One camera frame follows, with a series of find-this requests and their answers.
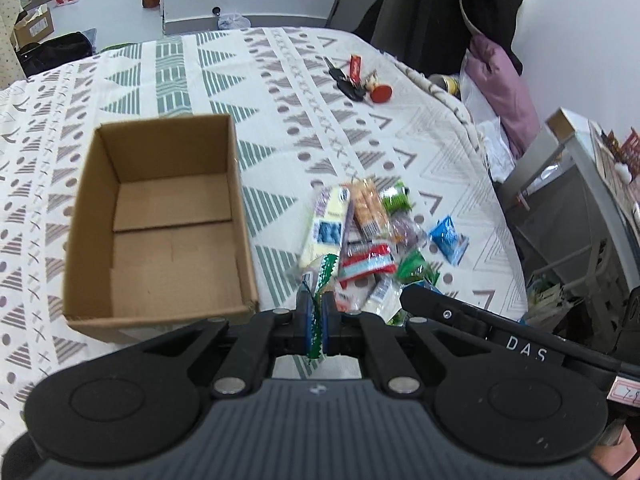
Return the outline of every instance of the snack pile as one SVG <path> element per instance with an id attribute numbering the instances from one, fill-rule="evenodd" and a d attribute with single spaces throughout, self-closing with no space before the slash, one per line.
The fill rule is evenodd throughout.
<path id="1" fill-rule="evenodd" d="M 440 293 L 440 273 L 420 249 L 432 240 L 455 266 L 469 239 L 455 230 L 450 216 L 427 234 L 411 209 L 409 189 L 402 182 L 379 190 L 364 178 L 319 190 L 305 245 L 292 269 L 300 287 L 314 298 L 310 358 L 322 351 L 320 298 L 325 292 L 334 293 L 342 312 L 371 312 L 387 324 L 400 325 L 408 315 L 400 304 L 404 287 L 418 285 Z"/>

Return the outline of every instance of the white cloth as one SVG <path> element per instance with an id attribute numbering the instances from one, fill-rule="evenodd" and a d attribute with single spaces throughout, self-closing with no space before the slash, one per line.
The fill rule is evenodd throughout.
<path id="1" fill-rule="evenodd" d="M 10 37 L 15 20 L 22 11 L 20 0 L 0 0 L 0 89 L 25 79 L 24 71 L 15 55 Z"/>

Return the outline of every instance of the black bag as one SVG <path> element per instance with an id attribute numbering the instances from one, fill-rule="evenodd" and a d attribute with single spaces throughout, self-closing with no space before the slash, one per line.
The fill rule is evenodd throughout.
<path id="1" fill-rule="evenodd" d="M 91 43 L 81 32 L 65 34 L 44 43 L 29 43 L 17 52 L 27 77 L 93 54 Z"/>

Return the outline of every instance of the cardboard box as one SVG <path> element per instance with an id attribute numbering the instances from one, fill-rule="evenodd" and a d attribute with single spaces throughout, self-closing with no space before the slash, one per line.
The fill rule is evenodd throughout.
<path id="1" fill-rule="evenodd" d="M 233 121 L 226 115 L 100 126 L 67 243 L 63 311 L 105 341 L 118 329 L 258 305 Z"/>
<path id="2" fill-rule="evenodd" d="M 21 19 L 14 27 L 14 47 L 21 49 L 28 43 L 36 43 L 46 38 L 53 32 L 53 20 L 51 12 L 46 4 L 37 9 L 31 9 L 27 16 Z"/>

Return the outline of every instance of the red snack wrapper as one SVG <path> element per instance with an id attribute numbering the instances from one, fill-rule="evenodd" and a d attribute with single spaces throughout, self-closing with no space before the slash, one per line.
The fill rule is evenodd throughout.
<path id="1" fill-rule="evenodd" d="M 384 242 L 372 246 L 363 253 L 357 253 L 341 261 L 338 281 L 344 288 L 349 280 L 356 280 L 369 274 L 393 274 L 398 270 L 390 244 Z"/>
<path id="2" fill-rule="evenodd" d="M 349 62 L 349 79 L 354 84 L 360 84 L 360 66 L 362 65 L 362 58 L 356 54 L 351 54 L 351 61 Z"/>

